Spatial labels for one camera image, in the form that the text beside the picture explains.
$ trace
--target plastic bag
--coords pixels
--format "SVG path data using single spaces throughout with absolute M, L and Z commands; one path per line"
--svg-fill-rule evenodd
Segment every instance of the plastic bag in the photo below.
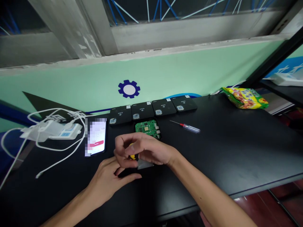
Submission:
M 254 89 L 222 87 L 221 90 L 240 109 L 264 109 L 268 107 L 268 102 Z

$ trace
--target gear logo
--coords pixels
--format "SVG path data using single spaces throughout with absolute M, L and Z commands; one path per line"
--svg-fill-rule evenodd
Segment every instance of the gear logo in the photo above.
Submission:
M 120 83 L 118 87 L 120 88 L 118 92 L 123 94 L 124 98 L 134 98 L 135 96 L 139 95 L 138 91 L 140 91 L 140 87 L 138 87 L 137 83 L 134 81 L 130 82 L 129 80 L 125 80 L 124 83 Z

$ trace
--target black desk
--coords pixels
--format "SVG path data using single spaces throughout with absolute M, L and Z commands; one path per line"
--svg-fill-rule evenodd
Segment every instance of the black desk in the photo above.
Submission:
M 195 112 L 158 118 L 162 141 L 176 147 L 232 198 L 248 195 L 303 177 L 303 139 L 264 110 L 241 110 L 221 94 L 194 99 Z M 200 128 L 186 131 L 169 121 Z M 84 189 L 99 163 L 113 156 L 114 138 L 134 131 L 133 123 L 109 127 L 107 152 L 84 158 L 84 144 L 71 157 L 36 174 L 71 151 L 34 148 L 20 169 L 0 191 L 6 208 L 3 219 L 11 226 L 41 224 Z M 47 141 L 46 146 L 64 148 L 72 141 Z M 151 215 L 160 220 L 197 210 L 195 201 L 167 166 L 139 171 L 143 178 L 132 182 L 79 226 L 122 226 Z
M 303 107 L 303 87 L 298 86 L 278 86 L 268 80 L 261 80 L 260 85 L 273 93 L 285 98 L 298 107 Z

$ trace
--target screwdriver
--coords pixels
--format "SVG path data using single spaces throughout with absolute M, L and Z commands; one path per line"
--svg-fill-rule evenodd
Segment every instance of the screwdriver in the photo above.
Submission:
M 175 121 L 172 121 L 172 120 L 170 120 L 170 121 L 171 121 L 171 122 L 174 122 L 174 123 L 177 123 L 177 124 L 179 124 L 179 125 L 181 125 L 183 128 L 186 128 L 186 129 L 188 129 L 189 131 L 192 131 L 192 132 L 195 132 L 195 133 L 200 133 L 200 129 L 197 129 L 197 128 L 192 127 L 192 126 L 190 126 L 190 125 L 180 124 L 180 123 L 175 122 Z

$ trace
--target hand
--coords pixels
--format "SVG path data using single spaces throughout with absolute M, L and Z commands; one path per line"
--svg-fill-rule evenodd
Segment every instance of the hand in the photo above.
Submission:
M 117 136 L 115 139 L 116 149 L 114 154 L 123 168 L 137 167 L 135 160 L 130 160 L 129 155 L 138 154 L 139 158 L 156 165 L 169 164 L 178 152 L 172 146 L 156 140 L 142 132 L 135 132 Z
M 87 201 L 91 211 L 102 206 L 114 193 L 124 185 L 142 176 L 138 173 L 126 177 L 117 177 L 124 168 L 121 168 L 115 157 L 103 160 L 89 185 L 81 192 L 81 197 Z

